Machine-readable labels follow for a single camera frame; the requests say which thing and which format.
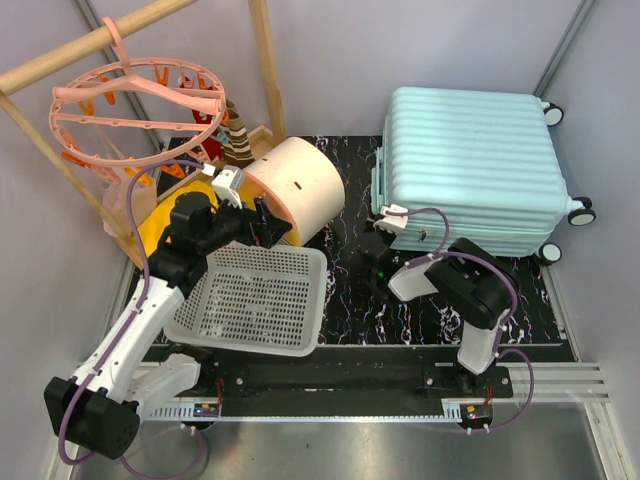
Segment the wall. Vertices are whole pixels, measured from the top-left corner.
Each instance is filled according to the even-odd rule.
[[[554,268],[580,351],[600,363],[627,448],[640,444],[640,4],[600,2],[547,98],[566,109],[554,141],[572,195],[588,195],[598,219],[556,235]],[[632,459],[640,472],[640,459]]]
[[[0,71],[86,33],[66,0],[8,2],[0,27]],[[51,88],[100,63],[96,55],[11,98],[45,132]],[[1,476],[45,478],[55,437],[44,388],[54,375],[68,377],[104,333],[124,255],[2,111],[0,162]]]
[[[93,0],[112,17],[147,1]],[[401,85],[531,93],[579,3],[271,0],[288,133],[380,134]],[[211,69],[249,128],[269,124],[246,0],[200,0],[126,43]]]

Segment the suitcase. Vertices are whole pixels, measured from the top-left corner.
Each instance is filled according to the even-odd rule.
[[[587,197],[572,199],[549,126],[563,111],[532,95],[398,88],[372,169],[371,206],[437,207],[451,226],[492,255],[560,259],[547,240],[565,216],[595,220]],[[444,235],[433,214],[409,216],[392,248],[432,251]]]

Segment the pink clothes drying hanger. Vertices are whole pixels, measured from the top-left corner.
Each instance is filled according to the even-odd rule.
[[[226,109],[226,98],[224,88],[222,87],[220,80],[218,80],[213,73],[204,69],[200,65],[183,60],[157,57],[131,60],[122,41],[122,37],[120,36],[120,33],[113,21],[109,18],[104,18],[103,20],[105,26],[113,36],[115,50],[119,61],[87,72],[71,82],[67,87],[56,87],[53,89],[54,101],[49,112],[49,126],[51,127],[51,131],[56,140],[58,140],[58,142],[60,142],[60,144],[70,154],[79,160],[103,167],[139,167],[150,165],[163,160],[171,160],[185,152],[200,161],[210,161],[204,149],[201,149],[201,153],[198,154],[192,152],[192,150],[211,136],[222,120]],[[209,87],[207,87],[207,89],[194,89],[171,88],[164,86],[158,82],[136,75],[133,72],[132,67],[143,65],[153,66],[154,69],[157,69],[160,65],[174,66],[180,70],[181,76],[183,76],[182,72],[184,69],[193,70],[195,72],[193,75],[194,77],[197,76],[197,78],[201,79],[201,82],[205,82],[205,84],[206,80],[208,80],[212,84],[213,89],[209,89]],[[116,70],[123,70],[124,76],[104,81],[105,74]],[[83,102],[100,95],[108,95],[114,91],[149,93],[188,109],[205,112],[208,115],[211,115],[212,120],[210,124],[203,125],[197,123],[155,122],[145,120],[128,120],[123,118],[96,117],[95,115],[86,114],[76,115],[61,113],[63,105],[74,102]],[[189,141],[172,150],[167,150],[149,157],[122,160],[116,158],[101,158],[98,155],[88,155],[81,152],[75,143],[65,140],[65,130],[60,124],[61,122],[108,125],[112,127],[134,127],[144,129],[157,128],[196,132],[196,134]]]

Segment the black marble table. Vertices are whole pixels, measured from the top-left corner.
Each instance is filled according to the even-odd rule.
[[[382,303],[352,268],[358,231],[369,215],[371,168],[381,137],[305,137],[335,164],[345,185],[346,205],[308,247],[327,257],[329,285],[319,343],[325,345],[455,345],[460,343],[460,314],[440,294],[406,304]],[[162,174],[159,190],[174,182]],[[399,253],[398,260],[415,256]],[[520,275],[519,307],[503,334],[503,344],[561,343],[540,269],[532,258],[503,259]]]

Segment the drying rack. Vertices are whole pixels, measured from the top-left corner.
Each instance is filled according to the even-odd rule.
[[[115,24],[122,37],[126,37],[196,1],[197,0],[156,0],[140,10],[116,20]],[[264,125],[261,125],[249,133],[249,143],[251,144],[251,151],[254,158],[260,158],[286,138],[286,129],[266,0],[248,0],[248,2],[262,69],[269,119],[273,129],[270,130]],[[54,148],[44,136],[38,132],[25,114],[9,98],[10,95],[29,87],[38,80],[46,78],[93,53],[99,52],[109,47],[112,43],[113,37],[107,27],[100,27],[44,55],[36,57],[13,70],[0,74],[0,106],[53,166],[65,176],[98,215],[102,217],[105,223],[115,233],[115,240],[120,248],[122,248],[138,267],[141,267],[140,252],[138,251],[133,236],[126,233],[126,226],[121,225],[112,213],[102,206],[102,202],[89,191],[82,180],[61,158],[57,147]],[[187,176],[172,189],[159,196],[158,201],[162,201],[176,189],[197,180],[200,175],[202,174],[198,171]]]

